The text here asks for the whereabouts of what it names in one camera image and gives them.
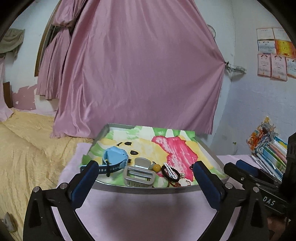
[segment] metal screw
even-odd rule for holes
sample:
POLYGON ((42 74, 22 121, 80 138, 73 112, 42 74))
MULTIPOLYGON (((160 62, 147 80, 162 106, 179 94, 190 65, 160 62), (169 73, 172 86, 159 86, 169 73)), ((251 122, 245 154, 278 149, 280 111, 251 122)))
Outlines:
POLYGON ((40 190, 40 187, 34 187, 33 192, 38 192, 40 190))
POLYGON ((232 185, 231 183, 226 183, 226 184, 225 184, 225 187, 226 187, 227 189, 231 189, 231 188, 233 188, 233 185, 232 185))
POLYGON ((67 186, 68 186, 68 183, 62 183, 59 187, 60 189, 65 189, 67 188, 67 186))
POLYGON ((254 192, 259 192, 259 188, 258 187, 253 187, 253 191, 254 192))

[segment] metal tray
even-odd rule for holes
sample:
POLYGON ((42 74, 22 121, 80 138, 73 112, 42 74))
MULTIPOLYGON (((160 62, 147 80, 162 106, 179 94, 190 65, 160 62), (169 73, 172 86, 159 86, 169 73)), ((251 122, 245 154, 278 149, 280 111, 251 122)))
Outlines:
MULTIPOLYGON (((135 126, 129 125, 121 125, 121 124, 107 124, 104 128, 100 131, 97 138, 94 140, 92 147, 97 143, 97 141, 104 138, 110 130, 114 129, 133 129, 135 126)), ((219 158, 202 142, 200 138, 197 136, 194 139, 198 142, 199 146, 202 147, 205 152, 203 153, 208 157, 211 157, 216 163, 211 164, 216 167, 219 171, 223 172, 224 164, 221 162, 219 158)), ((228 181, 229 177, 222 179, 223 183, 228 181)), ((138 187, 127 187, 127 186, 119 186, 113 185, 109 183, 104 183, 99 180, 96 180, 94 185, 92 186, 93 189, 102 190, 102 191, 110 191, 110 192, 119 192, 119 193, 131 193, 131 194, 172 194, 172 193, 183 193, 183 192, 192 192, 192 191, 199 191, 199 185, 189 185, 189 186, 182 186, 182 187, 167 187, 167 188, 138 188, 138 187)))

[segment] paper on wall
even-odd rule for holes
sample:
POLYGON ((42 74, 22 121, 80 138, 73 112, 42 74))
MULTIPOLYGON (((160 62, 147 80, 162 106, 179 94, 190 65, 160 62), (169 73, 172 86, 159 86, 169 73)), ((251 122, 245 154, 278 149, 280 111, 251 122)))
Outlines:
POLYGON ((274 39, 274 32, 272 28, 258 28, 257 40, 274 39))
POLYGON ((286 57, 287 75, 296 79, 296 59, 286 57))
POLYGON ((287 64, 285 57, 271 54, 271 76, 287 81, 287 64))
POLYGON ((276 43, 274 40, 258 40, 258 50, 260 53, 276 54, 276 43))
POLYGON ((271 77, 270 54, 258 54, 258 75, 271 77))
POLYGON ((274 39, 291 42, 289 36, 283 28, 273 28, 274 39))
POLYGON ((276 40, 276 53, 287 57, 295 58, 294 46, 292 42, 276 40))

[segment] pink tablecloth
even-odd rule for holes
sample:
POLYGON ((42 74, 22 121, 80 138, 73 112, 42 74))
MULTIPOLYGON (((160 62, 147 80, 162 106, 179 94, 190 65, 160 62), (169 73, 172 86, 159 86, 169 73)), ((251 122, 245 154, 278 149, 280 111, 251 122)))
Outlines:
MULTIPOLYGON (((81 157, 89 148, 88 143, 77 145, 75 155, 61 173, 59 184, 69 182, 79 172, 81 157)), ((224 164, 242 159, 258 167, 248 155, 218 158, 224 164)), ((229 182, 241 188, 238 182, 232 179, 229 182)), ((235 211, 221 241, 228 239, 238 211, 235 211)), ((210 207, 201 191, 137 195, 92 189, 76 212, 96 241, 196 241, 216 210, 210 207)), ((71 240, 56 209, 54 213, 64 239, 71 240)))

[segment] tray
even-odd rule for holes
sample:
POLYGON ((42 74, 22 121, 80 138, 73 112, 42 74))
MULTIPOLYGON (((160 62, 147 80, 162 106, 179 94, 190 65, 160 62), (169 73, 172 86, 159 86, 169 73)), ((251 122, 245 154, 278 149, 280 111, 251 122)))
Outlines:
POLYGON ((229 179, 223 172, 223 163, 193 131, 107 124, 94 140, 88 154, 83 156, 82 165, 86 165, 90 160, 95 160, 100 164, 104 150, 111 146, 118 146, 127 151, 130 158, 129 165, 133 165, 133 160, 136 157, 147 158, 161 166, 163 162, 169 161, 174 163, 173 167, 180 173, 184 172, 186 178, 179 181, 181 187, 173 187, 161 174, 158 174, 157 182, 155 181, 153 185, 155 187, 127 187, 123 183, 123 170, 121 170, 111 173, 110 177, 104 174, 99 175, 93 189, 132 194, 171 194, 198 191, 200 187, 194 179, 192 171, 188 168, 188 165, 196 160, 202 160, 212 173, 219 176, 223 183, 229 179))

